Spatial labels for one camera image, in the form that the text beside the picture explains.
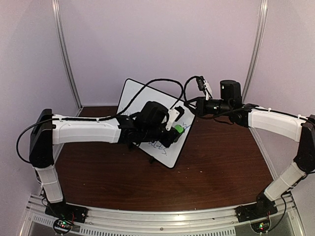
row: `white backdrop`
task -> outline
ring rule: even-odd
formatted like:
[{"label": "white backdrop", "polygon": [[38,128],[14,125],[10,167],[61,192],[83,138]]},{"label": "white backdrop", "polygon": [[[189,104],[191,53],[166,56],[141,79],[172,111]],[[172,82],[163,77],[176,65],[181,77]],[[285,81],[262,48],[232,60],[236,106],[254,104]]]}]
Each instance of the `white backdrop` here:
[{"label": "white backdrop", "polygon": [[[58,45],[51,1],[0,1],[0,235],[15,236],[31,193],[34,169],[15,152],[18,135],[40,112],[77,109]],[[29,133],[20,143],[28,159]]]},{"label": "white backdrop", "polygon": [[[82,104],[117,105],[127,78],[204,75],[215,97],[220,80],[243,85],[260,1],[60,0],[60,9]],[[169,83],[156,88],[179,94]]]},{"label": "white backdrop", "polygon": [[[315,2],[269,1],[257,67],[246,102],[274,110],[315,114]],[[279,175],[297,153],[298,145],[268,132],[259,132]],[[315,232],[315,175],[292,192],[307,236]]]}]

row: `robotic arm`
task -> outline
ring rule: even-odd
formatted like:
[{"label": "robotic arm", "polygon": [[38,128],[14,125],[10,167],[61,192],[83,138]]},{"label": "robotic arm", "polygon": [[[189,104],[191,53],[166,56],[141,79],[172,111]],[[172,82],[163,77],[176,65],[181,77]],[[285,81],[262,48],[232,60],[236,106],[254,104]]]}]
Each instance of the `robotic arm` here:
[{"label": "robotic arm", "polygon": [[[196,77],[196,81],[199,90],[204,92],[208,90],[200,85],[208,84],[202,76]],[[185,106],[200,118],[213,119],[228,116],[232,123],[267,130],[299,143],[293,162],[257,196],[257,203],[236,208],[239,222],[264,217],[267,213],[277,213],[274,200],[315,169],[315,116],[311,115],[308,118],[301,115],[293,116],[254,104],[242,104],[241,86],[232,80],[220,82],[220,93],[221,99],[197,97],[186,101]]]},{"label": "robotic arm", "polygon": [[31,133],[30,163],[45,190],[46,213],[66,220],[75,218],[77,222],[84,222],[87,213],[84,207],[66,204],[53,159],[53,145],[70,142],[131,145],[159,141],[168,148],[184,131],[178,125],[172,127],[183,114],[184,109],[180,106],[169,110],[152,101],[131,116],[116,115],[113,118],[65,117],[45,109],[37,121],[44,123],[37,125]]}]

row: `dark wood surface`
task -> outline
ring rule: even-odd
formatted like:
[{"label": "dark wood surface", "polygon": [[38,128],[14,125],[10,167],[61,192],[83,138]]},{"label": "dark wood surface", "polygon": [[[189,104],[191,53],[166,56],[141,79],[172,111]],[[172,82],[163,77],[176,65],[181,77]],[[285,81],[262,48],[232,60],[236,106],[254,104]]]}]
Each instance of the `dark wood surface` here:
[{"label": "dark wood surface", "polygon": [[[83,117],[114,114],[86,107]],[[120,210],[191,210],[255,201],[272,177],[250,131],[196,119],[173,169],[135,147],[107,143],[64,145],[57,162],[69,203]]]}]

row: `green object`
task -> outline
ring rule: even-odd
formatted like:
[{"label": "green object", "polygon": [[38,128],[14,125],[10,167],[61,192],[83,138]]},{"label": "green object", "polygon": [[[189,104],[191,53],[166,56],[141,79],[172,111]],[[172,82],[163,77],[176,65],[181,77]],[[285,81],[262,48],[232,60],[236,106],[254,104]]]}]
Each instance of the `green object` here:
[{"label": "green object", "polygon": [[175,128],[175,129],[177,130],[177,132],[180,133],[180,134],[182,134],[182,133],[185,132],[185,129],[182,128],[182,126],[179,125],[179,124],[177,124],[174,128]]}]

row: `whiteboard black border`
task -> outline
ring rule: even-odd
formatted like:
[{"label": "whiteboard black border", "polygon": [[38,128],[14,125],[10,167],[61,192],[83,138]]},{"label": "whiteboard black border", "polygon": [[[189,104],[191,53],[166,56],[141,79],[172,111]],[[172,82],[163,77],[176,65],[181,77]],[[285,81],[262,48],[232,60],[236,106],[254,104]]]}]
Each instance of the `whiteboard black border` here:
[{"label": "whiteboard black border", "polygon": [[[118,112],[119,104],[120,104],[120,101],[121,101],[122,96],[123,96],[123,91],[124,91],[124,89],[125,89],[125,85],[126,85],[126,82],[127,82],[128,80],[134,81],[134,82],[136,82],[136,83],[141,84],[141,85],[144,86],[143,83],[141,83],[141,82],[139,82],[139,81],[136,81],[136,80],[134,80],[134,79],[131,79],[131,78],[126,79],[126,80],[125,80],[125,83],[124,83],[123,90],[122,90],[122,92],[121,92],[121,94],[120,94],[120,98],[119,98],[119,102],[118,102],[118,105],[117,105],[116,114],[117,114],[117,112]],[[163,92],[163,91],[158,90],[158,89],[156,89],[156,88],[153,88],[153,87],[151,87],[151,86],[147,86],[147,87],[149,87],[149,88],[151,88],[151,89],[154,89],[155,91],[161,92],[161,93],[163,93],[163,94],[165,94],[165,95],[167,95],[167,96],[170,96],[170,97],[172,97],[172,98],[177,99],[177,97],[172,96],[172,95],[170,95],[170,94],[167,94],[166,92]],[[169,168],[169,169],[172,170],[172,169],[174,169],[174,168],[176,167],[176,165],[177,165],[178,159],[179,159],[180,155],[182,154],[183,148],[184,148],[184,146],[185,146],[185,144],[186,144],[187,138],[188,138],[189,133],[190,133],[192,127],[193,127],[193,124],[195,123],[195,120],[196,120],[196,116],[193,117],[193,120],[192,120],[190,129],[189,129],[189,131],[188,131],[188,134],[186,135],[186,138],[185,138],[185,140],[184,140],[183,146],[182,146],[182,148],[181,148],[181,150],[180,150],[180,152],[179,152],[179,154],[178,154],[178,156],[177,156],[177,158],[176,158],[175,164],[174,164],[174,166],[173,166],[172,168],[169,168],[168,166],[164,165],[162,162],[158,161],[157,159],[155,159],[153,156],[149,155],[147,152],[145,152],[145,151],[142,150],[141,148],[139,148],[139,147],[137,147],[137,148],[139,148],[142,152],[146,153],[148,156],[153,157],[155,161],[158,161],[158,162],[161,163],[162,165],[164,165],[164,166],[166,166],[167,168]]]}]

